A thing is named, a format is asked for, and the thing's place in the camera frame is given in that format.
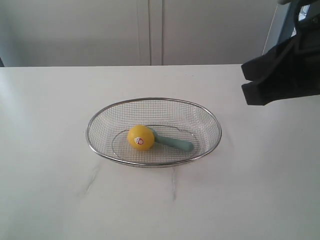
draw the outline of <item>wire mesh basket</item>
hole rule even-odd
[[[135,125],[152,128],[157,134],[191,142],[191,152],[155,143],[138,151],[127,141]],[[145,168],[172,167],[194,161],[212,152],[222,137],[221,126],[206,108],[171,98],[139,98],[109,105],[90,120],[86,139],[91,149],[117,163]]]

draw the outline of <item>white table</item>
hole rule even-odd
[[[248,106],[239,65],[0,69],[1,240],[318,240],[320,96]],[[211,154],[172,168],[101,158],[85,130],[140,97],[219,119]]]

